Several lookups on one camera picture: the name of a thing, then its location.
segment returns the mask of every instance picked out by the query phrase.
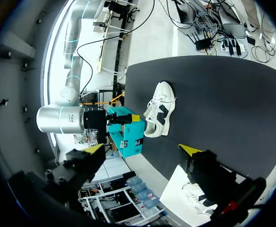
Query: black table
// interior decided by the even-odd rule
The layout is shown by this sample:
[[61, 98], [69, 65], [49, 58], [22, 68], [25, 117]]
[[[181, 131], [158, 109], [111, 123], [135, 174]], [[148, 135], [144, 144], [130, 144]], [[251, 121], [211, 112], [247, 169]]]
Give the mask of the black table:
[[148, 61], [128, 68], [125, 107], [145, 120], [161, 80], [173, 87], [176, 109], [168, 136], [144, 138], [142, 154], [163, 176], [186, 167], [179, 143], [210, 149], [242, 175], [269, 175], [276, 164], [276, 70], [219, 56]]

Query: gray panel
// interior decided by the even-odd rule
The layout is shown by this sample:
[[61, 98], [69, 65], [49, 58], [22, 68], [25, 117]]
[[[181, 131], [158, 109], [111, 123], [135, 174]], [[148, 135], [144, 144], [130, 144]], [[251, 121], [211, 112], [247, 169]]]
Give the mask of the gray panel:
[[276, 70], [230, 57], [144, 62], [127, 70], [125, 106], [142, 116], [161, 80], [173, 87], [176, 109], [169, 135], [144, 138], [142, 151], [159, 172], [170, 179], [177, 164], [185, 166], [182, 143], [210, 149], [241, 174], [269, 175], [276, 164]]
[[29, 63], [29, 67], [35, 69], [26, 72], [25, 100], [29, 105], [28, 114], [31, 117], [31, 121], [27, 126], [29, 127], [29, 133], [40, 148], [40, 155], [44, 161], [53, 159], [54, 153], [49, 142], [49, 135], [38, 129], [36, 115], [43, 103], [41, 97], [43, 97], [44, 61], [51, 37], [50, 34], [65, 3], [66, 0], [51, 0], [44, 7], [43, 11], [48, 13], [43, 14], [40, 24], [34, 25], [32, 33], [32, 46], [36, 49], [36, 58]]
[[[7, 165], [4, 170], [6, 176], [10, 172], [20, 170], [42, 174], [45, 170], [45, 161], [54, 159], [47, 134], [41, 133], [37, 128], [36, 113], [41, 106], [40, 75], [43, 71], [41, 67], [43, 54], [47, 49], [46, 44], [53, 23], [66, 1], [49, 1], [51, 5], [44, 8], [48, 13], [43, 12], [43, 23], [39, 25], [36, 24], [37, 15], [48, 0], [38, 1], [38, 3], [28, 0], [26, 2], [35, 4], [26, 4], [25, 10], [15, 10], [5, 25], [4, 31], [11, 29], [22, 39], [28, 39], [30, 31], [35, 32], [35, 35], [31, 35], [30, 44], [36, 47], [36, 60], [28, 64], [29, 68], [35, 69], [21, 71], [24, 59], [13, 55], [13, 51], [11, 51], [12, 59], [0, 58], [0, 101], [3, 98], [9, 100], [7, 106], [0, 107], [0, 160], [3, 165]], [[23, 113], [22, 107], [25, 105], [28, 111]], [[40, 154], [35, 153], [37, 148], [40, 149]]]

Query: white floor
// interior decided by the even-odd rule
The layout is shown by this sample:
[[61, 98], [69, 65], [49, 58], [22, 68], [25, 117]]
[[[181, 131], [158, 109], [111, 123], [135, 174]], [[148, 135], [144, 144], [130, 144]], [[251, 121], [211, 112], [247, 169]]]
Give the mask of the white floor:
[[[163, 6], [166, 9], [166, 1], [160, 0]], [[244, 7], [240, 0], [232, 0], [235, 4], [236, 8], [242, 14], [244, 20], [247, 21], [247, 15], [244, 10]], [[149, 15], [150, 10], [152, 8], [152, 0], [138, 0], [138, 7], [140, 8], [140, 12], [136, 14], [136, 21], [134, 23], [134, 27], [139, 26]], [[177, 18], [175, 8], [173, 6], [173, 2], [169, 0], [170, 7], [170, 15], [173, 18]], [[151, 61], [155, 59], [167, 58], [176, 56], [174, 51], [174, 45], [178, 45], [178, 49], [181, 49], [187, 43], [178, 42], [178, 39], [175, 37], [174, 26], [171, 23], [170, 19], [167, 17], [164, 12], [162, 6], [159, 3], [159, 0], [156, 0], [155, 8], [153, 14], [150, 19], [138, 30], [134, 31], [130, 35], [130, 39], [128, 39], [127, 44], [124, 45], [122, 49], [122, 56], [120, 58], [120, 64], [125, 66], [130, 66], [133, 64]], [[256, 45], [264, 46], [263, 39], [259, 39], [260, 34], [259, 31], [256, 31], [251, 34], [256, 39]], [[249, 44], [249, 54], [251, 53], [251, 48], [253, 45]], [[257, 52], [257, 55], [260, 60], [265, 60], [265, 53], [261, 50]], [[251, 61], [255, 61], [255, 58], [250, 54]], [[272, 57], [272, 59], [265, 63], [265, 65], [276, 69], [276, 55]], [[146, 182], [148, 187], [154, 191], [154, 193], [160, 196], [167, 185], [168, 180], [162, 176], [144, 157], [143, 155], [136, 155], [133, 157], [125, 158], [128, 166], [134, 170], [137, 175], [139, 175], [143, 181]], [[267, 194], [272, 193], [270, 190], [271, 187], [276, 182], [276, 167], [273, 172], [267, 179]]]

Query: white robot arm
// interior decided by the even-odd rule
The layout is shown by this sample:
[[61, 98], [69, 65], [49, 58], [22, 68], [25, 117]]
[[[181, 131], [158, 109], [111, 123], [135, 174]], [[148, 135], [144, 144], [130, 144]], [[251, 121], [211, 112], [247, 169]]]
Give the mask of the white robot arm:
[[81, 32], [81, 19], [96, 19], [106, 0], [75, 0], [68, 10], [69, 22], [64, 42], [64, 68], [69, 69], [60, 98], [38, 110], [36, 121], [41, 132], [82, 133], [83, 109], [79, 106], [83, 60], [74, 56]]

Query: water bottle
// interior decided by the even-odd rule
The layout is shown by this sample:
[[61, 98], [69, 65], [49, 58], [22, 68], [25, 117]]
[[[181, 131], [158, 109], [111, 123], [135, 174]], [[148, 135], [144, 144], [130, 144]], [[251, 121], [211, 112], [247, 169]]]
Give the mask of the water bottle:
[[138, 194], [147, 188], [146, 183], [141, 182], [131, 187], [133, 194]]
[[145, 189], [144, 191], [142, 192], [139, 192], [138, 194], [136, 194], [136, 198], [139, 199], [139, 200], [146, 200], [146, 199], [149, 199], [151, 198], [153, 195], [153, 192], [152, 190], [150, 189]]
[[128, 186], [134, 186], [140, 182], [142, 182], [142, 180], [138, 176], [133, 176], [133, 177], [127, 179], [127, 181], [126, 181]]
[[152, 196], [149, 199], [144, 200], [143, 206], [145, 206], [147, 209], [150, 209], [157, 206], [159, 203], [159, 198], [157, 196]]

